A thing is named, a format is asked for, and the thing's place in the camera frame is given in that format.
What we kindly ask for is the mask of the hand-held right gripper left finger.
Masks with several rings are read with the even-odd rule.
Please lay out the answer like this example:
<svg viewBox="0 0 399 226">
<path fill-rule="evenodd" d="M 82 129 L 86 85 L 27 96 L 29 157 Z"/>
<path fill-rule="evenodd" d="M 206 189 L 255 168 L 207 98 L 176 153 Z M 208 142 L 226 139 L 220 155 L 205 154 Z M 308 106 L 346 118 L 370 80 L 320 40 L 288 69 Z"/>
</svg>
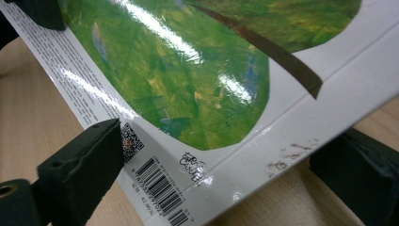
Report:
<svg viewBox="0 0 399 226">
<path fill-rule="evenodd" d="M 90 126 L 38 166 L 44 223 L 85 226 L 123 165 L 120 121 Z"/>
</svg>

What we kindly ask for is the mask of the white book with green leaf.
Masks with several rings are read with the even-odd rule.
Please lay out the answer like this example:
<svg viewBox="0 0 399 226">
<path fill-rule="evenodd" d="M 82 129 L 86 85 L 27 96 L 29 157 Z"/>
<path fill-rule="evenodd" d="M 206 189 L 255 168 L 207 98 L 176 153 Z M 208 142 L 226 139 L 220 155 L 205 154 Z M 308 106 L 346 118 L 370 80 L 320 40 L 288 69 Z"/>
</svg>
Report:
<svg viewBox="0 0 399 226">
<path fill-rule="evenodd" d="M 399 0 L 56 0 L 0 12 L 84 126 L 118 118 L 144 226 L 200 226 L 399 95 Z"/>
</svg>

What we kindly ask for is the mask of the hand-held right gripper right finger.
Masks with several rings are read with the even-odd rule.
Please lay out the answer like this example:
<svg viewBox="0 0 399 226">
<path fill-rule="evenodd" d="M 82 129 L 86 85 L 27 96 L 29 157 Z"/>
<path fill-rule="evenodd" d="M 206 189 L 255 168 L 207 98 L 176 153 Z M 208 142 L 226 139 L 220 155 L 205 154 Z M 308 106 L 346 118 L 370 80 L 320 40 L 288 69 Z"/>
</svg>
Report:
<svg viewBox="0 0 399 226">
<path fill-rule="evenodd" d="M 399 152 L 349 129 L 310 168 L 366 226 L 399 226 Z"/>
</svg>

